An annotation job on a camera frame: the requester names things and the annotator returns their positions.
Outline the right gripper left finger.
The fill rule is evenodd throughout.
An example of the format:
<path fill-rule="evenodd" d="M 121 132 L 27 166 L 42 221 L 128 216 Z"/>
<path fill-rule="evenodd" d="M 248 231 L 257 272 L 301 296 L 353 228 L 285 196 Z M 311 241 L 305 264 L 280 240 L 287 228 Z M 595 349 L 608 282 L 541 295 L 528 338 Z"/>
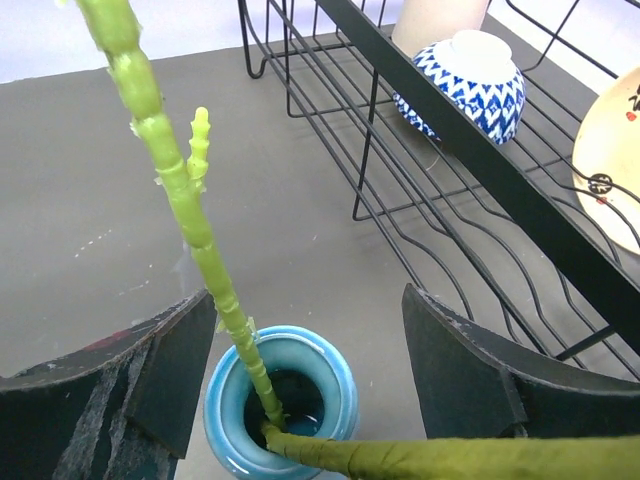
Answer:
<path fill-rule="evenodd" d="M 1 381 L 4 479 L 171 479 L 216 326 L 206 290 Z"/>

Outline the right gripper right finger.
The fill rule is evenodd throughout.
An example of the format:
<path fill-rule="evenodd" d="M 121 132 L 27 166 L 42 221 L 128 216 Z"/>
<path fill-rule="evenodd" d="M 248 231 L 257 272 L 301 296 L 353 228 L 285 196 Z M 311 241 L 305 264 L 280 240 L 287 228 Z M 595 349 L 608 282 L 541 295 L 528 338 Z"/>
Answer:
<path fill-rule="evenodd" d="M 412 284 L 401 308 L 428 438 L 638 434 L 638 383 L 536 353 Z"/>

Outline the large pink peony stem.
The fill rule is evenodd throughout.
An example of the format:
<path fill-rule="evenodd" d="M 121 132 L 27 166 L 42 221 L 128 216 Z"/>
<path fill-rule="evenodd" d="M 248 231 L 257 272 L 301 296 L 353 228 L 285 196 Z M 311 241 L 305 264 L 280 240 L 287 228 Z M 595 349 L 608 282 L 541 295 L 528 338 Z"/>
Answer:
<path fill-rule="evenodd" d="M 164 109 L 164 99 L 150 60 L 140 46 L 141 27 L 128 1 L 77 3 L 96 47 L 104 53 L 121 101 L 132 116 L 132 131 L 145 144 L 174 218 L 213 296 L 221 323 L 231 336 L 269 421 L 285 427 L 277 398 L 257 349 L 257 332 L 243 312 L 231 278 L 203 212 L 210 145 L 208 110 L 196 109 L 191 122 L 191 154 L 184 159 Z"/>

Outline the orange rose stem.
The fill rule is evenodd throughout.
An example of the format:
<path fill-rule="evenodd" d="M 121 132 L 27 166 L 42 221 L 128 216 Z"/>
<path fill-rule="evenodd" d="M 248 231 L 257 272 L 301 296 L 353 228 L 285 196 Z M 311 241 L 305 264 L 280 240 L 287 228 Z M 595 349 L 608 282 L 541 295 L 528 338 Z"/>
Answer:
<path fill-rule="evenodd" d="M 338 441 L 261 425 L 267 449 L 349 479 L 637 479 L 637 436 Z"/>

